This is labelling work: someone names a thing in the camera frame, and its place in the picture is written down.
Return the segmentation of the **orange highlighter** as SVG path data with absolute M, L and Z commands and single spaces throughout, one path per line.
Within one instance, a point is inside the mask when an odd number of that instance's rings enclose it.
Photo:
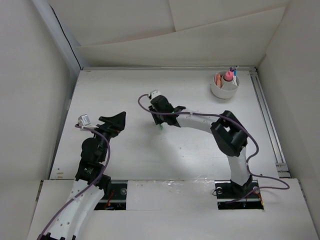
M 218 88 L 222 87 L 221 75 L 219 73 L 217 73 L 215 76 L 215 83 Z

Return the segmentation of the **pink cap small bottle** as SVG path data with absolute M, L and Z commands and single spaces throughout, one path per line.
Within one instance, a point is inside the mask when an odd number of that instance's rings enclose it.
M 230 70 L 224 74 L 223 79 L 227 82 L 231 82 L 233 80 L 233 74 L 230 72 Z

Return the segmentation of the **purple cap white marker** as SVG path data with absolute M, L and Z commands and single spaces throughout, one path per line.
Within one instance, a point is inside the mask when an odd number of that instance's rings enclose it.
M 230 67 L 229 70 L 232 73 L 232 83 L 237 86 L 238 84 L 237 84 L 236 69 Z

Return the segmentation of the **pink highlighter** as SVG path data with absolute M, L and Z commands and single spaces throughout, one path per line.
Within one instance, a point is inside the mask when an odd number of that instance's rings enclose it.
M 221 81 L 220 79 L 218 79 L 216 83 L 217 83 L 217 86 L 218 86 L 219 88 L 222 87 L 222 81 Z

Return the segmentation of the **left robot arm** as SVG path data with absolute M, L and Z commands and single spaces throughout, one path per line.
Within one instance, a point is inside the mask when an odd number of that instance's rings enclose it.
M 39 240 L 78 240 L 101 199 L 112 192 L 111 177 L 104 172 L 111 157 L 110 140 L 125 129 L 126 112 L 99 117 L 101 124 L 91 124 L 81 115 L 75 128 L 92 133 L 81 145 L 80 162 L 66 203 L 50 219 Z

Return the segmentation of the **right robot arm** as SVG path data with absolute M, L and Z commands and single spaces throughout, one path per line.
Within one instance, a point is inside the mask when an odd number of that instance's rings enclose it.
M 173 107 L 159 91 L 149 94 L 152 117 L 157 125 L 167 123 L 179 128 L 191 128 L 212 134 L 219 150 L 227 156 L 230 167 L 232 193 L 243 197 L 249 192 L 252 175 L 246 167 L 246 146 L 248 135 L 240 127 L 235 115 L 225 110 L 220 116 L 204 116 L 187 112 L 184 106 Z

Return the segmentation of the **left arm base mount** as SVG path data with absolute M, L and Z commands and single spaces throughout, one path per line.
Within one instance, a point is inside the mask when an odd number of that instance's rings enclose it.
M 113 180 L 110 190 L 97 203 L 95 211 L 124 211 L 127 207 L 127 180 Z

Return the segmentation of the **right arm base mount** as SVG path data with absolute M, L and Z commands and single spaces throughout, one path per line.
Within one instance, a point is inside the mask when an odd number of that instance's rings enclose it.
M 258 181 L 253 182 L 241 192 L 236 189 L 230 180 L 218 180 L 214 182 L 215 189 L 212 195 L 217 199 L 219 210 L 263 210 L 264 204 L 259 193 L 252 193 L 254 187 L 258 187 Z

